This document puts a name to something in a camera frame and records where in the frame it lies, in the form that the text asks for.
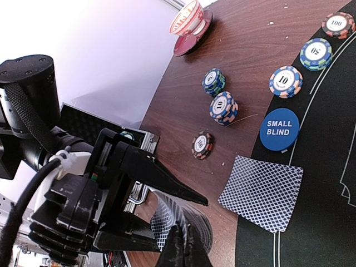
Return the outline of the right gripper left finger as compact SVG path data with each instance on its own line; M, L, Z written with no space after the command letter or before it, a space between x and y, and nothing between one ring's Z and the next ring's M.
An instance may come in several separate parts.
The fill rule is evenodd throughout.
M171 227L156 267L183 267L184 239L179 225Z

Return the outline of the green white chips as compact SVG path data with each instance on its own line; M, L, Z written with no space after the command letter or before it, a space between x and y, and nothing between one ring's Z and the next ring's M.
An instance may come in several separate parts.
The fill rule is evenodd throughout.
M333 59L331 44L323 38L313 38L300 50L299 59L308 70L323 70L331 64Z

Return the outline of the blue white chip stack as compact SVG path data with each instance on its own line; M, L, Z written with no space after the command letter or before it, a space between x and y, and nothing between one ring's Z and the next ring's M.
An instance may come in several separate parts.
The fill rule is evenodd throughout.
M228 91L219 93L211 102L210 117L219 125L229 126L237 118L239 107Z

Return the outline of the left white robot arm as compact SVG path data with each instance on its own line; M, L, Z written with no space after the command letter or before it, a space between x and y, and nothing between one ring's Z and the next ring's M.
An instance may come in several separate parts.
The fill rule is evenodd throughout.
M75 266L89 252L151 251L158 266L210 266L198 229L174 198L207 205L206 197L179 181L134 140L104 128L96 143L61 130L55 67L46 55L1 64L1 178L13 179L22 161L36 172L1 230L1 265L12 248L33 198L28 237L51 260ZM125 211L136 182L167 196L175 220L159 246L149 223Z

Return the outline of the red black chips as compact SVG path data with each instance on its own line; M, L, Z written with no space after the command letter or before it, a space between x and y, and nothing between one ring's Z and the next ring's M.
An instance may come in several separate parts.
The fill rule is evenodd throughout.
M324 18L322 30L329 37L346 39L355 32L355 20L349 13L334 12Z

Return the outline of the blue white chips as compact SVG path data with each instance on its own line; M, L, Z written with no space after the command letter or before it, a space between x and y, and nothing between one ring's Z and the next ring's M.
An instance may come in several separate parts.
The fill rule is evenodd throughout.
M278 68L270 77L269 89L280 98L292 98L303 86L301 73L293 66Z

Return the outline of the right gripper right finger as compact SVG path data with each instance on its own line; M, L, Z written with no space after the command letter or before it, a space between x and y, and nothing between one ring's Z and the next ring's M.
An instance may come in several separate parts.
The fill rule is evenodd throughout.
M187 228L187 239L184 247L184 266L212 267L200 237L193 225Z

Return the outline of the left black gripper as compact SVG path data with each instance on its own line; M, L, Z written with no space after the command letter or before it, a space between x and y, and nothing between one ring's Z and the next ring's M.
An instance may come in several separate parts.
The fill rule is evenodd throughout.
M204 195L185 185L153 154L133 146L133 142L103 129L84 175L69 172L46 190L44 201L32 215L29 238L52 260L76 264L80 254L96 249L158 253L149 223L108 222L124 211L134 186L132 180L208 206Z

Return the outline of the blue card deck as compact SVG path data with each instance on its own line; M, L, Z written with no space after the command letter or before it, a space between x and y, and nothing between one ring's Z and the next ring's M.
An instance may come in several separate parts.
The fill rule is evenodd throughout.
M180 226L184 241L187 241L187 227L192 225L207 253L212 248L213 233L211 224L200 210L181 198L166 194L157 189L150 189L158 199L158 206L150 220L151 230L160 250L163 250L170 229Z

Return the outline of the blue small blind button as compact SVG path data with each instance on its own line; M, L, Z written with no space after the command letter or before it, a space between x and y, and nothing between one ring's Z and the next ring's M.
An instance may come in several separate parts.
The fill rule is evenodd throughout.
M266 149L282 152L294 144L299 129L299 119L292 110L277 108L264 118L259 132L260 141Z

